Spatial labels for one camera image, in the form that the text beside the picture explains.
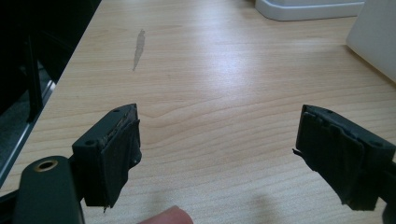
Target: wooden table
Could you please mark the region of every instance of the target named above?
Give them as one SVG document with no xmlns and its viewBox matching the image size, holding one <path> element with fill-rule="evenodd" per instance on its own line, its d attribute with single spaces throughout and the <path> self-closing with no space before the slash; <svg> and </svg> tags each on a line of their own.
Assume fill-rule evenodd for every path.
<svg viewBox="0 0 396 224">
<path fill-rule="evenodd" d="M 174 204 L 196 223 L 379 223 L 382 201 L 351 211 L 291 152 L 303 104 L 396 144 L 396 85 L 346 46 L 355 20 L 270 21 L 250 0 L 104 0 L 1 192 L 137 103 L 143 159 L 113 209 L 84 205 L 87 223 L 136 223 Z"/>
</svg>

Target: white container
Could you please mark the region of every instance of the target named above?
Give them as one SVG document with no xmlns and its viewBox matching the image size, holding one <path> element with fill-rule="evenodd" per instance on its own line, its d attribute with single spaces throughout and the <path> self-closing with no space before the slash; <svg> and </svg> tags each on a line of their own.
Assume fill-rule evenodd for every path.
<svg viewBox="0 0 396 224">
<path fill-rule="evenodd" d="M 256 9 L 276 21 L 357 16 L 364 0 L 256 0 Z"/>
<path fill-rule="evenodd" d="M 396 81 L 396 0 L 367 0 L 346 43 Z"/>
</svg>

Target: table surface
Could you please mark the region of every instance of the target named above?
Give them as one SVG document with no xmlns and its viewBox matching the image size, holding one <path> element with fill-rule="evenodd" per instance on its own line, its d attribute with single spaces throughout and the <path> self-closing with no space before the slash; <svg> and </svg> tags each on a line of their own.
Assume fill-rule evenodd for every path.
<svg viewBox="0 0 396 224">
<path fill-rule="evenodd" d="M 291 152 L 303 104 L 396 144 L 396 85 L 346 46 L 355 20 L 271 21 L 251 0 L 104 0 L 1 194 L 137 103 L 143 159 L 114 208 L 82 203 L 87 223 L 136 223 L 174 204 L 196 223 L 381 222 L 381 200 L 351 211 Z"/>
</svg>

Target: scratch on table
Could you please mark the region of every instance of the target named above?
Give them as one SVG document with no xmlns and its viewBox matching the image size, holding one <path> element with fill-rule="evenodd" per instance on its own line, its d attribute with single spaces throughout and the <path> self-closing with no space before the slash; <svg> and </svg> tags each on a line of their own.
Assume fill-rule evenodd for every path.
<svg viewBox="0 0 396 224">
<path fill-rule="evenodd" d="M 145 31 L 142 29 L 140 30 L 136 40 L 136 50 L 134 51 L 134 69 L 132 69 L 133 71 L 136 69 L 139 59 L 142 56 L 143 47 L 145 47 Z"/>
</svg>

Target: dark floor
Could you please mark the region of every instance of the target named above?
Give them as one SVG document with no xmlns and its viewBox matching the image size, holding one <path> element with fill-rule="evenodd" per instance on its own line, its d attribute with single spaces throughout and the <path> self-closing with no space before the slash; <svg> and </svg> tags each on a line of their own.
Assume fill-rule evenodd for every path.
<svg viewBox="0 0 396 224">
<path fill-rule="evenodd" d="M 39 66 L 39 74 L 43 103 L 46 103 L 55 84 L 42 66 Z M 29 112 L 29 92 L 26 91 L 0 116 L 0 186 L 35 125 L 35 121 L 27 122 Z"/>
</svg>

